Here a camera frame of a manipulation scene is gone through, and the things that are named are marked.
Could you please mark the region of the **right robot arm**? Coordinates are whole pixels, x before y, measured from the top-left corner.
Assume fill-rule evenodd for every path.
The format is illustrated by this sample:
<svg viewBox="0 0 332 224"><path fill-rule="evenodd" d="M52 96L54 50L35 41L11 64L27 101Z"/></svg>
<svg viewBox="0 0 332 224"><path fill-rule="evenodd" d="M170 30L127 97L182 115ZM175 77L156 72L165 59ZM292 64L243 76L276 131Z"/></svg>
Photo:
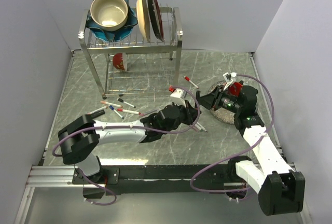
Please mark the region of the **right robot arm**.
<svg viewBox="0 0 332 224"><path fill-rule="evenodd" d="M303 209L305 177L294 171L271 141L268 130L256 110L258 90L235 82L228 89L217 86L196 99L200 106L234 114L234 125L252 148L260 168L243 156L229 160L227 176L231 181L245 180L258 194L262 212L267 215L298 213Z"/></svg>

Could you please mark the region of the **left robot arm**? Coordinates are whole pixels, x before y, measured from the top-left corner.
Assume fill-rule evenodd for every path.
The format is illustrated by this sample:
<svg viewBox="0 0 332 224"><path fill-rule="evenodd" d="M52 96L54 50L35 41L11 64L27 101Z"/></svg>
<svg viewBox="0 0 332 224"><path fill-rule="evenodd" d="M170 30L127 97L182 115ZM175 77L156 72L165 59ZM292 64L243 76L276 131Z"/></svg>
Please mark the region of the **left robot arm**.
<svg viewBox="0 0 332 224"><path fill-rule="evenodd" d="M181 124L193 127L200 111L191 105L171 104L133 122L101 122L82 115L58 132L60 156L65 165L76 165L95 184L103 177L100 160L93 155L97 145L110 143L151 143L166 134L177 133Z"/></svg>

